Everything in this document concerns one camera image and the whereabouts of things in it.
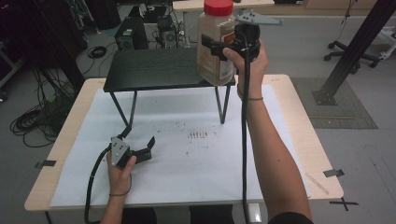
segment black bracelet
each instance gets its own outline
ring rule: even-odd
[[[120,196],[125,196],[125,195],[127,195],[127,194],[129,193],[129,191],[131,190],[131,186],[132,186],[132,176],[131,176],[131,174],[129,174],[129,179],[130,179],[130,184],[129,184],[129,189],[128,189],[128,191],[126,191],[125,193],[122,193],[122,194],[112,194],[112,193],[109,193],[108,196],[110,196],[110,197],[114,197],[114,196],[120,197]]]
[[[238,90],[239,98],[243,99],[244,98],[244,94],[241,92],[241,90],[239,90],[239,83],[236,85],[236,89]],[[259,101],[259,100],[262,100],[264,98],[247,98],[247,99],[251,100],[251,101]]]

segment small black table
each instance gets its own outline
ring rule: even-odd
[[[226,84],[224,106],[221,108],[218,87],[214,87],[197,73],[196,49],[142,49],[122,50],[114,54],[104,91],[110,93],[123,122],[127,128],[131,128],[138,91],[214,87],[220,122],[223,124],[230,88],[234,85],[234,78]],[[134,91],[129,121],[114,94],[118,91]]]

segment red lid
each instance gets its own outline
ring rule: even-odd
[[[204,13],[224,17],[233,13],[233,0],[205,0]]]

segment gray floor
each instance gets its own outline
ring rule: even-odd
[[[121,8],[120,14],[128,11]],[[195,24],[192,14],[190,23]],[[270,59],[268,74],[287,74],[290,77],[327,77],[338,59],[323,61],[323,56],[331,50],[327,44],[334,41],[342,29],[342,18],[290,18],[284,17],[284,26],[262,26],[262,39]],[[363,18],[350,18],[340,38],[348,43],[359,29]],[[389,25],[396,25],[392,19]],[[196,39],[196,26],[190,29],[191,40]],[[105,46],[114,42],[110,31],[90,34],[89,48]],[[378,55],[389,46],[376,40],[369,52]],[[109,57],[100,66],[97,60],[89,77],[105,77],[111,64]],[[81,71],[91,66],[91,59],[85,51],[77,57]],[[357,94],[377,130],[325,130],[317,129],[317,134],[332,166],[342,169],[339,178],[349,205],[330,204],[329,201],[311,202],[314,220],[317,223],[395,223],[396,220],[396,54],[371,68],[361,62],[359,72],[347,78],[352,90]],[[46,223],[44,213],[27,212],[24,202],[35,183],[39,170],[38,161],[47,158],[51,146],[41,148],[26,147],[21,138],[13,135],[9,124],[17,116],[37,104],[36,83],[30,71],[22,69],[4,87],[9,99],[0,104],[0,223]],[[29,141],[39,144],[40,132],[32,133]],[[265,220],[265,207],[261,204]],[[156,208],[160,224],[189,223],[188,207]],[[99,217],[102,210],[92,211],[92,219]],[[50,213],[53,223],[83,223],[83,211],[59,211]],[[233,210],[235,223],[243,223],[240,204]]]

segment plastic jar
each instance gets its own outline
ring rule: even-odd
[[[202,35],[232,43],[236,24],[232,0],[205,0],[204,13],[198,19],[197,69],[198,74],[214,86],[225,85],[231,80],[233,62],[224,62],[211,55],[210,48],[202,45]]]

